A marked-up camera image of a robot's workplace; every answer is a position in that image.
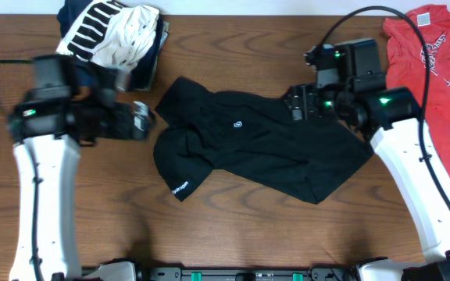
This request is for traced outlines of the black hydrogen t-shirt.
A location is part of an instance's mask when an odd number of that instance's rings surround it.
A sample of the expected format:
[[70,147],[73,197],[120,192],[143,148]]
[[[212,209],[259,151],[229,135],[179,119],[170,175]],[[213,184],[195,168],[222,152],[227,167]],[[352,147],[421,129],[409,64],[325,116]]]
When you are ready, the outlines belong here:
[[179,201],[221,169],[319,204],[373,154],[337,121],[295,121],[279,98],[211,92],[183,77],[155,110],[168,124],[155,143],[155,165]]

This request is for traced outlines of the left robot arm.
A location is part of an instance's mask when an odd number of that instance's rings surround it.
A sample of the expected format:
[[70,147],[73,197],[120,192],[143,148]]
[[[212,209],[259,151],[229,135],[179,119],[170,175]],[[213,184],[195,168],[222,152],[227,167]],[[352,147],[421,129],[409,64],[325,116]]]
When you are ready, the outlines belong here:
[[118,258],[81,267],[75,228],[75,176],[80,142],[100,137],[142,140],[149,107],[92,98],[27,99],[11,115],[20,181],[20,218],[11,280],[139,280],[134,261]]

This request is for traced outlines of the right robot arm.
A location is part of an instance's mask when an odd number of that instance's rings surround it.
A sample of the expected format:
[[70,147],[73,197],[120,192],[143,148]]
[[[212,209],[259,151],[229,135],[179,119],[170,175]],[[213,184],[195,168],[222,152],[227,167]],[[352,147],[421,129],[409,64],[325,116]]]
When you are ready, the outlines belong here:
[[420,107],[405,87],[354,91],[296,85],[282,97],[296,121],[339,118],[359,131],[392,175],[409,210],[425,261],[374,258],[346,269],[326,267],[332,280],[450,280],[450,177]]

